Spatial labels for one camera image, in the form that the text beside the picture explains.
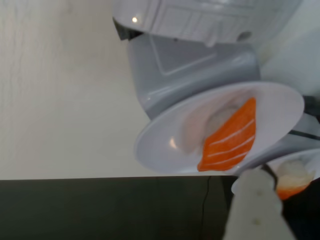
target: salmon slice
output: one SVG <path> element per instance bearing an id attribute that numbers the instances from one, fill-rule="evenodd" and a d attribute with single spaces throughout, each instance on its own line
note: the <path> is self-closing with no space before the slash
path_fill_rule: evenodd
<path id="1" fill-rule="evenodd" d="M 199 172 L 226 171 L 239 164 L 256 137 L 256 99 L 250 98 L 203 146 Z"/>
<path id="2" fill-rule="evenodd" d="M 298 187 L 292 187 L 292 188 L 277 187 L 276 193 L 278 194 L 278 196 L 281 200 L 287 200 L 291 196 L 294 196 L 294 195 L 299 194 L 302 191 L 304 191 L 309 185 L 310 185 L 310 183 L 307 185 L 304 185 L 304 186 L 298 186 Z"/>

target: gray plastic housing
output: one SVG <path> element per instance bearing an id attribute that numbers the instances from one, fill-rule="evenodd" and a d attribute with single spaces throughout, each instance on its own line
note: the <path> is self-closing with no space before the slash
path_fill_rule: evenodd
<path id="1" fill-rule="evenodd" d="M 172 105 L 223 85 L 260 80 L 249 44 L 216 44 L 144 34 L 127 47 L 136 96 L 150 119 Z"/>

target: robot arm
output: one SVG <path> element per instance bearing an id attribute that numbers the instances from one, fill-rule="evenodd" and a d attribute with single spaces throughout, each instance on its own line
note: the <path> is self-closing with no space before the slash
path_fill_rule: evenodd
<path id="1" fill-rule="evenodd" d="M 240 176 L 223 240 L 295 240 L 274 186 L 275 179 L 261 169 Z"/>

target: black cable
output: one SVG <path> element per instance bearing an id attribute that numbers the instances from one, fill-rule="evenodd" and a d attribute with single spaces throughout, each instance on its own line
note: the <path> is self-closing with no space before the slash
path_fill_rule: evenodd
<path id="1" fill-rule="evenodd" d="M 209 181 L 210 181 L 211 176 L 208 177 L 206 181 L 206 194 L 204 196 L 203 202 L 202 202 L 202 216 L 201 216 L 201 225 L 200 225 L 200 234 L 199 234 L 199 240 L 202 240 L 202 232 L 204 229 L 204 216 L 205 216 L 205 203 L 209 194 Z"/>
<path id="2" fill-rule="evenodd" d="M 289 134 L 296 135 L 296 136 L 299 136 L 299 137 L 304 137 L 304 138 L 307 138 L 307 139 L 313 139 L 313 140 L 320 141 L 320 136 L 309 134 L 309 133 L 302 132 L 302 131 L 291 130 L 289 132 Z"/>
<path id="3" fill-rule="evenodd" d="M 269 167 L 267 164 L 263 164 L 261 167 L 261 170 L 264 170 L 266 173 L 268 173 L 274 180 L 274 190 L 276 190 L 277 184 L 278 184 L 278 177 L 275 174 L 275 172 Z"/>

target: white dish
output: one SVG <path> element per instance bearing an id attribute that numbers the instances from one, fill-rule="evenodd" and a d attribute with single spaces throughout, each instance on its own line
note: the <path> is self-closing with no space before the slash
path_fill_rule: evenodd
<path id="1" fill-rule="evenodd" d="M 210 112 L 200 111 L 196 126 L 205 128 L 205 121 L 235 98 L 256 98 L 256 137 L 246 158 L 230 169 L 232 175 L 252 157 L 284 137 L 299 121 L 304 100 L 294 89 L 273 82 L 246 82 L 215 88 L 190 97 L 167 109 L 146 126 L 138 136 L 134 152 L 146 168 L 159 173 L 198 172 L 200 151 L 186 154 L 181 147 L 182 128 L 195 111 L 210 106 Z"/>
<path id="2" fill-rule="evenodd" d="M 276 172 L 279 166 L 286 161 L 301 160 L 304 163 L 304 167 L 308 173 L 315 171 L 313 180 L 320 178 L 320 148 L 309 149 L 305 151 L 295 152 L 286 156 L 276 158 L 267 163 L 267 165 Z M 238 180 L 236 180 L 231 186 L 231 192 L 236 194 Z"/>

